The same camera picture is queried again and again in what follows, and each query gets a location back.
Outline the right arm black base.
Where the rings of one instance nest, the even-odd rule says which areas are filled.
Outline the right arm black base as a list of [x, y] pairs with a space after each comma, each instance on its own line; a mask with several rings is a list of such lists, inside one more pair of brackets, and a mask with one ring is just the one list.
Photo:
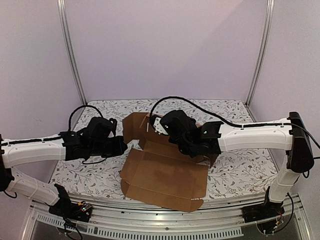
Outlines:
[[285, 213], [283, 202], [274, 203], [269, 199], [270, 187], [267, 188], [264, 202], [260, 204], [244, 206], [241, 208], [242, 217], [245, 223], [260, 221], [276, 217]]

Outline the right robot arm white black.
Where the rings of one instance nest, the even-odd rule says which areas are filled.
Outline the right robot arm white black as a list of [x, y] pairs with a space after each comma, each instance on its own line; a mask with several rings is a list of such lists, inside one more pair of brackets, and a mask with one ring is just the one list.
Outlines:
[[169, 137], [179, 151], [191, 158], [219, 155], [242, 149], [283, 150], [286, 160], [276, 179], [265, 193], [264, 202], [257, 206], [262, 218], [269, 218], [282, 208], [288, 191], [301, 174], [315, 164], [310, 141], [300, 115], [290, 112], [287, 118], [269, 122], [235, 124], [222, 117], [202, 126], [182, 110], [173, 110], [151, 122], [155, 132]]

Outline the brown cardboard paper box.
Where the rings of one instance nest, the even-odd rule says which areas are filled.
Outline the brown cardboard paper box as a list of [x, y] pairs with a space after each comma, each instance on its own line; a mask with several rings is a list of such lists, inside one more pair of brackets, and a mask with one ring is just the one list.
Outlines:
[[125, 143], [138, 140], [120, 172], [122, 193], [130, 199], [166, 209], [193, 212], [204, 203], [208, 165], [204, 157], [180, 152], [168, 136], [148, 126], [149, 114], [133, 112], [122, 121]]

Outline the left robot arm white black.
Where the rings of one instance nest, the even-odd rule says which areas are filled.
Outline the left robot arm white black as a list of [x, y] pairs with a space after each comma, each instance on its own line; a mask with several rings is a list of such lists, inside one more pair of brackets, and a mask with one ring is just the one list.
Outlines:
[[62, 131], [49, 137], [0, 141], [0, 190], [20, 193], [46, 203], [63, 216], [74, 213], [74, 205], [65, 188], [50, 185], [24, 174], [16, 167], [42, 161], [88, 160], [121, 156], [128, 146], [122, 135], [116, 134], [117, 121], [113, 118], [93, 117], [78, 131]]

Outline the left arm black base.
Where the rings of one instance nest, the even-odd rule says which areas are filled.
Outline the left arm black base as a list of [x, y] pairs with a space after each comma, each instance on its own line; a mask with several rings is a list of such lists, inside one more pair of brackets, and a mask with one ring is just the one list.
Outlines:
[[66, 219], [88, 223], [92, 215], [93, 205], [85, 200], [73, 203], [63, 186], [57, 183], [54, 186], [58, 191], [58, 201], [49, 206], [48, 212]]

